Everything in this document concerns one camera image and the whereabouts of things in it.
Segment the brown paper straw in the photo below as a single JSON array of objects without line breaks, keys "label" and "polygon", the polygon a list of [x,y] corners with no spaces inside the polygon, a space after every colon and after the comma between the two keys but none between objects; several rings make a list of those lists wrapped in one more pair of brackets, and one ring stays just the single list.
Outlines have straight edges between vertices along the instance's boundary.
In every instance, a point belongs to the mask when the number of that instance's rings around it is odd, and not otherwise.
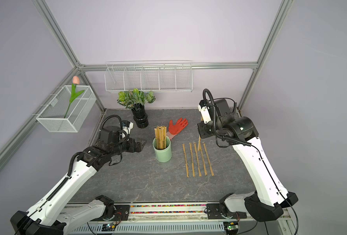
[{"label": "brown paper straw", "polygon": [[200,154],[201,154],[201,158],[202,158],[204,174],[205,174],[205,175],[208,175],[202,148],[200,148]]},{"label": "brown paper straw", "polygon": [[201,134],[200,134],[199,127],[198,127],[198,132],[199,132],[199,140],[198,140],[198,147],[197,147],[197,149],[198,149],[198,151],[200,151],[201,150]]},{"label": "brown paper straw", "polygon": [[191,142],[189,142],[189,147],[190,147],[190,155],[191,155],[192,175],[193,177],[195,177],[196,173],[195,173],[195,165],[194,165],[194,157],[193,157],[193,147]]},{"label": "brown paper straw", "polygon": [[197,165],[198,165],[198,172],[199,172],[199,177],[202,176],[201,170],[200,170],[200,161],[199,161],[199,156],[198,156],[198,148],[196,145],[196,142],[193,143],[195,147],[195,154],[196,154],[196,160],[197,160]]},{"label": "brown paper straw", "polygon": [[202,142],[202,144],[203,144],[203,147],[204,147],[204,150],[205,150],[205,153],[206,153],[206,157],[207,157],[207,160],[208,160],[208,164],[209,164],[209,168],[210,168],[211,175],[212,175],[212,176],[215,176],[215,174],[214,174],[214,172],[213,172],[212,164],[211,164],[211,161],[210,161],[210,158],[209,158],[209,155],[208,155],[206,143],[205,143],[205,142]]},{"label": "brown paper straw", "polygon": [[184,154],[184,161],[185,161],[185,168],[186,168],[186,176],[189,178],[189,168],[188,168],[185,144],[182,144],[182,147],[183,147],[183,154]]}]

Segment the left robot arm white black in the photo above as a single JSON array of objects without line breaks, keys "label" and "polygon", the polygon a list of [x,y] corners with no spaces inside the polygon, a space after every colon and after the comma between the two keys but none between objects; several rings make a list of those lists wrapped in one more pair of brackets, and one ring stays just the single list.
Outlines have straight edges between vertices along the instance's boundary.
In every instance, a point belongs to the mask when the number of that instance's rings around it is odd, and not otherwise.
[{"label": "left robot arm white black", "polygon": [[100,195],[90,203],[66,214],[62,210],[82,185],[94,176],[113,156],[141,152],[144,139],[129,138],[123,143],[91,146],[75,153],[67,174],[39,202],[27,211],[17,211],[10,219],[16,235],[67,235],[97,218],[122,219],[114,201]]}]

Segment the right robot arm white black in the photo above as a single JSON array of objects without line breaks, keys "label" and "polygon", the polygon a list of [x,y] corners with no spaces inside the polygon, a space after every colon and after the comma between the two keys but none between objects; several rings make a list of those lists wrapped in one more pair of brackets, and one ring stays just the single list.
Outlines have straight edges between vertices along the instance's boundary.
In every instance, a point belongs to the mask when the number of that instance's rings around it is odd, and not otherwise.
[{"label": "right robot arm white black", "polygon": [[220,210],[225,217],[248,212],[258,222],[273,221],[283,215],[284,208],[298,202],[297,195],[289,192],[275,174],[251,119],[228,114],[217,118],[215,132],[212,128],[212,118],[204,115],[198,123],[200,137],[216,136],[228,142],[240,156],[256,189],[250,194],[231,193],[222,198]]}]

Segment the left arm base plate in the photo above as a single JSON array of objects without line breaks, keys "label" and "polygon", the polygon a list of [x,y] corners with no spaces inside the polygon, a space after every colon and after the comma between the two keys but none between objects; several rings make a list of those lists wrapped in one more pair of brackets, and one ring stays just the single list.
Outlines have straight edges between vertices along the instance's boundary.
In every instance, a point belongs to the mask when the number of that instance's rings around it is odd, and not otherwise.
[{"label": "left arm base plate", "polygon": [[127,204],[107,206],[103,214],[92,221],[126,221],[129,217],[129,211],[130,205]]}]

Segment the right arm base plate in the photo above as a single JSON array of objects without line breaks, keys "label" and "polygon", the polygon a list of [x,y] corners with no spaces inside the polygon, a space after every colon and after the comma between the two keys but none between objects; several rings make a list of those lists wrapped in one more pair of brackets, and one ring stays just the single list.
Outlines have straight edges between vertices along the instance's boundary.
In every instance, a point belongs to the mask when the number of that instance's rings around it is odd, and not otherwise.
[{"label": "right arm base plate", "polygon": [[204,209],[204,213],[207,214],[208,219],[246,219],[247,214],[245,212],[230,212],[223,204],[208,203]]}]

